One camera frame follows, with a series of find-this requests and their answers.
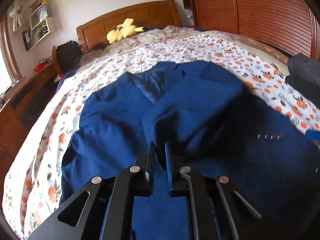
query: wooden wardrobe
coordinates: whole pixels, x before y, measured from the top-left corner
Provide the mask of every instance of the wooden wardrobe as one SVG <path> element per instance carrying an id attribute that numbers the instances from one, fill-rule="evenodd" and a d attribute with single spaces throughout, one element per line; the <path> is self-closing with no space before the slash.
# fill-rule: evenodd
<path id="1" fill-rule="evenodd" d="M 291 55 L 320 58 L 320 28 L 304 0 L 191 0 L 194 22 L 235 33 Z"/>

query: white wall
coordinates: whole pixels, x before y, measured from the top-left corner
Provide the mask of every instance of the white wall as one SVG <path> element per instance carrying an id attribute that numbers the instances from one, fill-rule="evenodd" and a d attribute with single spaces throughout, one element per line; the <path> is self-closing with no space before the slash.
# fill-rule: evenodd
<path id="1" fill-rule="evenodd" d="M 51 56 L 52 47 L 63 44 L 69 40 L 78 41 L 76 28 L 107 12 L 137 4 L 155 0 L 51 0 L 51 13 L 57 26 L 57 32 L 44 38 L 32 50 L 26 52 L 21 33 L 12 33 L 12 20 L 9 18 L 9 32 L 12 49 L 17 64 L 23 76 L 30 78 L 35 73 L 33 68 L 43 58 Z M 183 9 L 182 0 L 175 0 L 181 15 L 183 25 L 188 25 L 187 15 L 191 12 Z"/>

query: metal screw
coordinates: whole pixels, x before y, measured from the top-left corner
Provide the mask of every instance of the metal screw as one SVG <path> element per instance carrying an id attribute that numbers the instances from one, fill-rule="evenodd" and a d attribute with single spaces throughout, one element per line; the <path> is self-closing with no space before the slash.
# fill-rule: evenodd
<path id="1" fill-rule="evenodd" d="M 101 179 L 101 177 L 99 177 L 99 176 L 95 176 L 95 177 L 93 177 L 92 180 L 91 180 L 91 182 L 92 182 L 93 184 L 99 184 L 101 181 L 102 181 L 102 179 Z"/>
<path id="2" fill-rule="evenodd" d="M 183 173 L 189 173 L 189 172 L 191 171 L 191 168 L 190 168 L 189 166 L 183 166 L 183 167 L 181 168 L 181 171 L 182 171 Z"/>
<path id="3" fill-rule="evenodd" d="M 219 177 L 219 181 L 220 181 L 221 183 L 226 184 L 226 183 L 229 182 L 229 178 L 228 178 L 227 176 L 220 176 L 220 177 Z"/>
<path id="4" fill-rule="evenodd" d="M 140 171 L 140 167 L 139 166 L 132 166 L 132 167 L 130 167 L 130 171 L 133 173 L 136 173 L 136 172 Z"/>

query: wooden window frame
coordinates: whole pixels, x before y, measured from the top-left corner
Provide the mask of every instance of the wooden window frame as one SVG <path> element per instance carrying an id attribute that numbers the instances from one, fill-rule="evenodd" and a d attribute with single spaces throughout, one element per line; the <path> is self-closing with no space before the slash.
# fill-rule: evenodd
<path id="1" fill-rule="evenodd" d="M 13 54 L 8 30 L 8 15 L 4 14 L 0 21 L 0 47 L 4 64 L 7 68 L 11 80 L 19 81 L 22 79 L 21 72 L 18 68 L 16 59 Z"/>

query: yellow stuffed animal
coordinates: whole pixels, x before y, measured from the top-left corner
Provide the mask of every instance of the yellow stuffed animal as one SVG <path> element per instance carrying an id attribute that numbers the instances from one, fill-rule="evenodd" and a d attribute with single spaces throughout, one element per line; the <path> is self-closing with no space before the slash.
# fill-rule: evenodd
<path id="1" fill-rule="evenodd" d="M 124 23 L 117 26 L 115 30 L 110 31 L 107 34 L 107 40 L 110 44 L 120 41 L 128 36 L 133 36 L 136 33 L 143 32 L 143 27 L 137 28 L 132 25 L 134 19 L 126 19 Z"/>

